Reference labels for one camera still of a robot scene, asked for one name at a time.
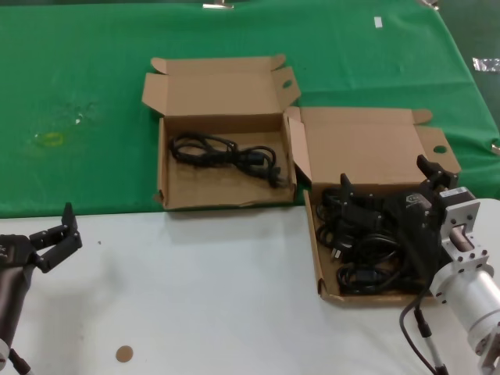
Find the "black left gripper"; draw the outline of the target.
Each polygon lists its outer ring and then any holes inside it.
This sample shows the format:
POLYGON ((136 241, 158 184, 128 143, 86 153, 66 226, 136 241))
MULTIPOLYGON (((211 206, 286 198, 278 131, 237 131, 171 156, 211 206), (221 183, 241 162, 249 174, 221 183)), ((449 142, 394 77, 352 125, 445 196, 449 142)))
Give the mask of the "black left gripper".
POLYGON ((61 224, 32 234, 0 237, 1 270, 36 266, 48 273, 82 248, 77 218, 70 202, 65 204, 61 224))

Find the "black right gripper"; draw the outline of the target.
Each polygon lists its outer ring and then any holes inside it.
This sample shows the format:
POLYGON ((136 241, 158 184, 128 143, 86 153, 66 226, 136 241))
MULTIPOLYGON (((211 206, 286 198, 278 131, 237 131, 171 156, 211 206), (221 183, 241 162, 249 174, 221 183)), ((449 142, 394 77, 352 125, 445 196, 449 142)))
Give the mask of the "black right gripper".
POLYGON ((439 163, 418 155, 416 165, 425 176, 419 185, 388 189, 384 197, 359 193, 347 175, 340 175, 341 217, 371 231, 384 228, 384 216, 407 253, 412 266, 425 281, 438 271, 441 253, 438 193, 458 186, 458 175, 439 163))

